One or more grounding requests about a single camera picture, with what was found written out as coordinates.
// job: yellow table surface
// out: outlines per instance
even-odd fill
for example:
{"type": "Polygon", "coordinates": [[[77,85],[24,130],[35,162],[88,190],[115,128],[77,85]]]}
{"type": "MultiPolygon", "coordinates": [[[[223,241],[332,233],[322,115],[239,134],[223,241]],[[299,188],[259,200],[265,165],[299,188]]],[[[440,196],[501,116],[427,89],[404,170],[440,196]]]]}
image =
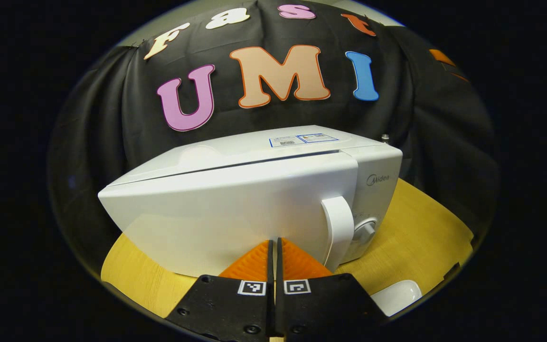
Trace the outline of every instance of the yellow table surface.
{"type": "MultiPolygon", "coordinates": [[[[373,242],[361,258],[339,266],[336,273],[351,273],[369,294],[406,279],[426,294],[454,264],[465,262],[472,253],[472,237],[447,208],[398,180],[373,242]]],[[[161,317],[168,316],[196,280],[165,270],[124,234],[109,251],[101,279],[161,317]]]]}

